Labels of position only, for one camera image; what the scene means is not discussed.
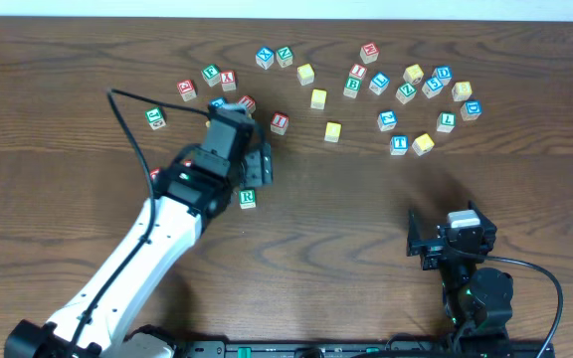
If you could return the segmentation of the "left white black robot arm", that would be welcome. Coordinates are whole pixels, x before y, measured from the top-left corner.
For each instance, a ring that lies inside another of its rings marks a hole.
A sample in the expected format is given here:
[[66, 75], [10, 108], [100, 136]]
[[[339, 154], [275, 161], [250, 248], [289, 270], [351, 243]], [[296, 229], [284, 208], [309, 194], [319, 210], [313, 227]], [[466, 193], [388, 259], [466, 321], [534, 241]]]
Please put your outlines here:
[[259, 169], [269, 161], [264, 150], [249, 148], [261, 130], [242, 105], [210, 107], [208, 117], [190, 161], [177, 158], [150, 178], [152, 197], [91, 280], [43, 325], [20, 321], [5, 358], [178, 355], [173, 339], [129, 328], [174, 263], [227, 209], [234, 189], [262, 183]]

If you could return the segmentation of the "green B block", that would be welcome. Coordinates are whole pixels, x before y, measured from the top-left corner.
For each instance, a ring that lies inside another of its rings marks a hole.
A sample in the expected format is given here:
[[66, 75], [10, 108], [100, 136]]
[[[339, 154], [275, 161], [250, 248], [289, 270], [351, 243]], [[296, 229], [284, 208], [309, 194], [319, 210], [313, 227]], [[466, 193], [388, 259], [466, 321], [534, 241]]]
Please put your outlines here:
[[356, 98], [361, 88], [361, 80], [349, 77], [344, 85], [343, 94], [350, 98]]

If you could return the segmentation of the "green R block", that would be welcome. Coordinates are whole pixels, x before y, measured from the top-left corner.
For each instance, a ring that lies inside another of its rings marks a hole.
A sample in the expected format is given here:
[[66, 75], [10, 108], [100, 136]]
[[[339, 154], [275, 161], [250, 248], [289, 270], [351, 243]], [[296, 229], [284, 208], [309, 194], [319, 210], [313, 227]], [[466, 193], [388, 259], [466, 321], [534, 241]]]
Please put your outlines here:
[[239, 204], [242, 209], [257, 207], [256, 193], [254, 189], [245, 189], [239, 192]]

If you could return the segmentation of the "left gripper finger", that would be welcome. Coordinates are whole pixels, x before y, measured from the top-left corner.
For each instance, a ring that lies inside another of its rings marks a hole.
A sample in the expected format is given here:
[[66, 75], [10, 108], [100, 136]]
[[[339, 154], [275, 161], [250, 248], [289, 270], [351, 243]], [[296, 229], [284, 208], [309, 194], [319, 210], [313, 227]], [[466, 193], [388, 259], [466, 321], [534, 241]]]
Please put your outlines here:
[[262, 144], [262, 181], [264, 185], [273, 183], [273, 161], [272, 161], [272, 148], [268, 142]]
[[245, 156], [244, 187], [256, 188], [262, 185], [262, 156], [259, 151]]

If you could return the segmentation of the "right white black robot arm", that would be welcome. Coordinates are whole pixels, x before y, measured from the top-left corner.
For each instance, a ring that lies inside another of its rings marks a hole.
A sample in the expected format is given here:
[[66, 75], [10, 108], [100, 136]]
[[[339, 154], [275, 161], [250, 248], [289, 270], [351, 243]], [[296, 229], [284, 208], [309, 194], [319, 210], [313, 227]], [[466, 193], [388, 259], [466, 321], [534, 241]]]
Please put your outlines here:
[[444, 348], [453, 353], [510, 352], [506, 323], [512, 317], [512, 277], [479, 267], [493, 249], [496, 231], [474, 203], [450, 213], [429, 240], [421, 238], [415, 214], [409, 214], [406, 255], [418, 256], [423, 270], [440, 273], [445, 312], [455, 326]]

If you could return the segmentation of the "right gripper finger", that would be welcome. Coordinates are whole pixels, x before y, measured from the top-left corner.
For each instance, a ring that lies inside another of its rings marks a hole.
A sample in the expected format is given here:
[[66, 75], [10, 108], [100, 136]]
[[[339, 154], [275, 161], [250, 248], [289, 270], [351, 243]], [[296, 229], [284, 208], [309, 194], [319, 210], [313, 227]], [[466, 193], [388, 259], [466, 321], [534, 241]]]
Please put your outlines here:
[[478, 208], [478, 206], [475, 204], [474, 201], [472, 200], [468, 201], [468, 208], [470, 210], [473, 210], [477, 214], [479, 218], [479, 224], [485, 232], [495, 231], [495, 224], [481, 212], [481, 210]]
[[422, 251], [422, 240], [420, 237], [420, 232], [417, 228], [417, 223], [415, 219], [415, 214], [412, 210], [408, 211], [408, 236], [407, 236], [407, 246], [406, 255], [408, 257], [417, 256]]

